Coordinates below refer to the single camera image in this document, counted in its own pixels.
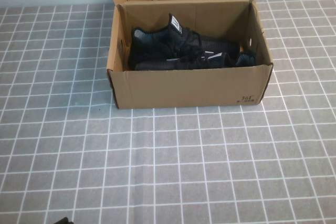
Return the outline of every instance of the shoe box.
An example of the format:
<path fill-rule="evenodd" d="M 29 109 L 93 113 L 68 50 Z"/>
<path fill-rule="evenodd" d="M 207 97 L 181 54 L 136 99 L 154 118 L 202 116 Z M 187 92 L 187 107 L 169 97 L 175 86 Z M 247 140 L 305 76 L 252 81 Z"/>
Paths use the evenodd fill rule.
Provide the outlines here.
<path fill-rule="evenodd" d="M 261 102 L 273 61 L 255 0 L 113 0 L 115 3 L 107 75 L 120 109 Z M 253 67 L 130 71 L 131 30 L 156 31 L 169 13 L 204 36 L 239 41 L 257 53 Z"/>

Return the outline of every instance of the shoelace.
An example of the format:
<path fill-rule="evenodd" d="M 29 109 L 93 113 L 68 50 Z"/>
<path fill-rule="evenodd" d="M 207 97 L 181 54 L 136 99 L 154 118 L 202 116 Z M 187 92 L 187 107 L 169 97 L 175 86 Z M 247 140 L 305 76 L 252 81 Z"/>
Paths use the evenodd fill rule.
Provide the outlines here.
<path fill-rule="evenodd" d="M 161 42 L 152 35 L 154 47 L 164 53 L 167 59 L 179 58 L 181 62 L 190 62 L 198 57 L 205 56 L 205 52 L 200 46 L 191 44 L 195 39 L 194 35 L 198 37 L 198 44 L 201 44 L 199 34 L 195 31 L 191 31 L 189 28 L 187 29 L 189 30 L 188 35 L 180 45 L 177 45 L 172 40 Z"/>

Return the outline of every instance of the sneaker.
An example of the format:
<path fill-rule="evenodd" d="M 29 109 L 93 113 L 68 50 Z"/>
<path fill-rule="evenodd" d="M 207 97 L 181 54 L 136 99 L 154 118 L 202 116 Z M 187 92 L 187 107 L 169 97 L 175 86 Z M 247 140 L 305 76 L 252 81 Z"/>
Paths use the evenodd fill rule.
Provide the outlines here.
<path fill-rule="evenodd" d="M 193 61 L 187 61 L 185 58 L 167 59 L 165 61 L 150 60 L 136 65 L 136 71 L 150 70 L 191 70 L 191 69 L 209 69 L 225 68 L 232 65 L 226 52 L 211 56 L 201 56 Z"/>
<path fill-rule="evenodd" d="M 256 53 L 252 50 L 241 52 L 234 67 L 252 67 L 256 65 Z"/>
<path fill-rule="evenodd" d="M 190 57 L 196 59 L 200 54 L 193 54 L 193 52 L 200 49 L 210 54 L 226 52 L 232 59 L 237 59 L 239 43 L 202 36 L 189 28 L 182 27 L 172 14 L 169 16 L 169 24 L 156 32 L 149 33 L 141 28 L 132 30 L 129 56 L 131 70 L 144 61 L 181 58 L 190 53 Z"/>

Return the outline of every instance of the table surface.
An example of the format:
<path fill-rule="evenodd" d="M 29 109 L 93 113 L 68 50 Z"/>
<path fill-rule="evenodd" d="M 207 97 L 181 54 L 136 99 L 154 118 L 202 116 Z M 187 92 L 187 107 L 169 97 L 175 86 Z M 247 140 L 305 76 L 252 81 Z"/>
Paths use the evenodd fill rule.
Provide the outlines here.
<path fill-rule="evenodd" d="M 336 1 L 257 2 L 262 103 L 155 110 L 114 104 L 113 5 L 0 8 L 0 222 L 336 223 Z"/>

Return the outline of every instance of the shoe label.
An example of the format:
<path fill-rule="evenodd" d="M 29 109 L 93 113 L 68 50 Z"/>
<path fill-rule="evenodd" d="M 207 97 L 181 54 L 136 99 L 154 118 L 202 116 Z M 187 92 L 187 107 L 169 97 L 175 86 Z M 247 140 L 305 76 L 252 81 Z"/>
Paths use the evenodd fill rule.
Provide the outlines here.
<path fill-rule="evenodd" d="M 177 21 L 177 19 L 174 16 L 172 16 L 171 23 L 176 28 L 176 30 L 179 31 L 180 34 L 181 34 L 182 33 L 182 27 L 180 26 L 180 23 Z"/>

